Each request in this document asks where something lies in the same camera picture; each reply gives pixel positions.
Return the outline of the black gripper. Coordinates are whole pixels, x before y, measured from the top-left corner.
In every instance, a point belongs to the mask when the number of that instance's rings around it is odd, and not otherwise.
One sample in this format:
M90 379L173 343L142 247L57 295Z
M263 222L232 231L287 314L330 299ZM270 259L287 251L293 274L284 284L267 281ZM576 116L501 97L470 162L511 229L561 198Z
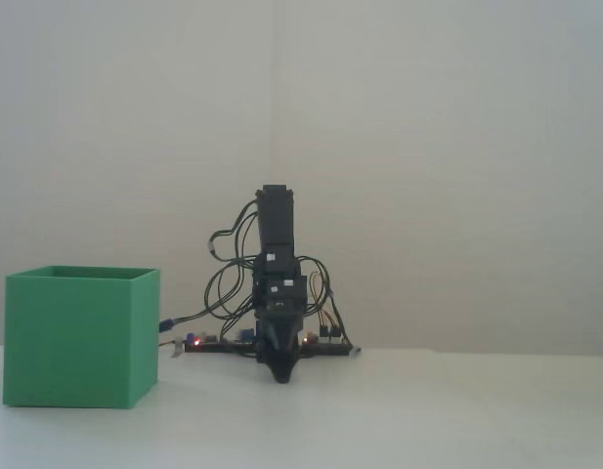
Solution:
M299 360L299 334L306 312L305 296L254 297L255 320L260 324L256 336L256 357L265 364L278 383L288 383ZM265 329L267 322L283 323L280 328L280 352Z

